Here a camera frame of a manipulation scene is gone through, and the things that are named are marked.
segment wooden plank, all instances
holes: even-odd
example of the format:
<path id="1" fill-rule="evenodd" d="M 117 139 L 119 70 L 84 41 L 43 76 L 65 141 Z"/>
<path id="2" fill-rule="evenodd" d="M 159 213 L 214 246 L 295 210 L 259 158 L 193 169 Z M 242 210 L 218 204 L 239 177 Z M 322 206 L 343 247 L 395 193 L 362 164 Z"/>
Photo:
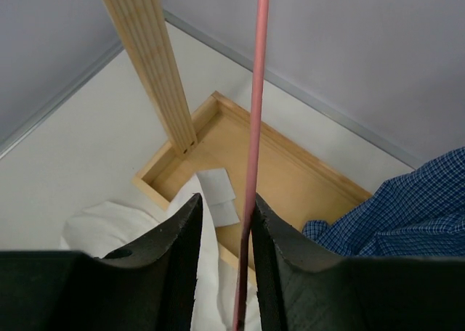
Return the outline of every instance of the wooden plank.
<path id="1" fill-rule="evenodd" d="M 177 155 L 197 136 L 185 99 L 159 0 L 103 0 Z"/>
<path id="2" fill-rule="evenodd" d="M 232 119 L 239 120 L 243 124 L 250 124 L 250 113 L 242 107 L 235 104 L 218 91 L 215 91 L 212 97 L 218 100 L 218 107 L 223 114 Z M 330 168 L 314 155 L 310 154 L 266 123 L 262 123 L 262 137 L 263 142 L 275 148 L 276 152 L 285 154 L 290 161 L 301 164 L 302 168 L 308 168 L 309 171 L 316 172 L 325 182 L 332 183 L 335 189 L 341 192 L 343 196 L 350 197 L 355 202 L 359 203 L 367 200 L 371 196 L 370 192 L 365 191 L 362 187 L 350 181 L 346 176 Z"/>
<path id="3" fill-rule="evenodd" d="M 153 200 L 153 202 L 158 205 L 161 210 L 165 211 L 168 208 L 169 201 L 163 195 L 155 191 L 147 182 L 138 176 L 135 176 L 132 178 L 132 184 Z"/>
<path id="4" fill-rule="evenodd" d="M 148 184 L 151 183 L 175 156 L 171 142 L 165 143 L 150 159 L 150 162 L 137 173 L 137 176 Z"/>
<path id="5" fill-rule="evenodd" d="M 204 126 L 210 122 L 219 112 L 217 99 L 211 95 L 195 112 L 192 114 L 195 132 L 198 134 Z"/>

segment white paper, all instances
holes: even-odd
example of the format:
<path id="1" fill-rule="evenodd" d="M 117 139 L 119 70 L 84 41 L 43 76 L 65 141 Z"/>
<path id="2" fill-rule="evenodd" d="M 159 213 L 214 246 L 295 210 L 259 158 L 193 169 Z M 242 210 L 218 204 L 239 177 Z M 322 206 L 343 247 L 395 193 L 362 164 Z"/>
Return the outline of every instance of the white paper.
<path id="1" fill-rule="evenodd" d="M 220 261 L 214 227 L 239 222 L 235 193 L 225 169 L 201 171 L 181 188 L 166 215 L 173 216 L 195 193 L 202 195 L 203 223 L 191 330 L 231 330 L 237 270 Z M 250 285 L 247 302 L 246 330 L 260 330 L 256 289 Z"/>

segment wooden box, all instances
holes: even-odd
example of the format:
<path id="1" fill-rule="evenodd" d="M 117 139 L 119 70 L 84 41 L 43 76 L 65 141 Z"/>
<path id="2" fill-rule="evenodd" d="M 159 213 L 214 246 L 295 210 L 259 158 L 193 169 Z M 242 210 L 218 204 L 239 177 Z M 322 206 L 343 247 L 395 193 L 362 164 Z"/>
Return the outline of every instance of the wooden box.
<path id="1" fill-rule="evenodd" d="M 249 137 L 249 113 L 220 93 L 213 93 L 193 115 L 197 147 L 185 158 L 165 145 L 134 177 L 134 184 L 166 209 L 196 171 L 226 168 L 243 213 Z M 334 222 L 370 194 L 326 166 L 306 150 L 262 123 L 257 192 L 273 210 L 301 230 L 311 219 Z M 240 224 L 217 229 L 220 255 L 235 265 L 225 248 L 238 256 Z M 251 256 L 249 266 L 253 267 Z"/>

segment blue plaid cloth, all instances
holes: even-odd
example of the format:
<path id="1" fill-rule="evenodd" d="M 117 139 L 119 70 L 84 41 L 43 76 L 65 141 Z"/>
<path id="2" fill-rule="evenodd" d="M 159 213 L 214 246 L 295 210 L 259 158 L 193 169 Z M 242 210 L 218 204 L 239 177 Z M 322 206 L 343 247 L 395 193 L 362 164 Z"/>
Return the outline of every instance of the blue plaid cloth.
<path id="1" fill-rule="evenodd" d="M 336 221 L 303 234 L 343 256 L 465 256 L 465 147 L 385 181 Z"/>

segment white cloth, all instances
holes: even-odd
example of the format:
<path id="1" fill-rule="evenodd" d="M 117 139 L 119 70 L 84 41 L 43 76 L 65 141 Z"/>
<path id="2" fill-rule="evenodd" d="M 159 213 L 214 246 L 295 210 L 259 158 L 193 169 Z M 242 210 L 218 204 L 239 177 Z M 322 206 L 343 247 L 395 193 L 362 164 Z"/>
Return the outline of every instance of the white cloth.
<path id="1" fill-rule="evenodd" d="M 235 195 L 226 170 L 201 171 L 194 175 L 172 200 L 167 218 L 196 192 L 203 198 L 203 223 L 191 330 L 231 330 L 237 270 L 219 260 L 214 230 L 214 222 L 221 225 L 238 222 L 232 202 Z M 104 202 L 67 220 L 60 247 L 103 257 L 157 225 L 143 211 Z M 248 284 L 247 302 L 246 331 L 261 330 L 256 288 L 252 284 Z"/>

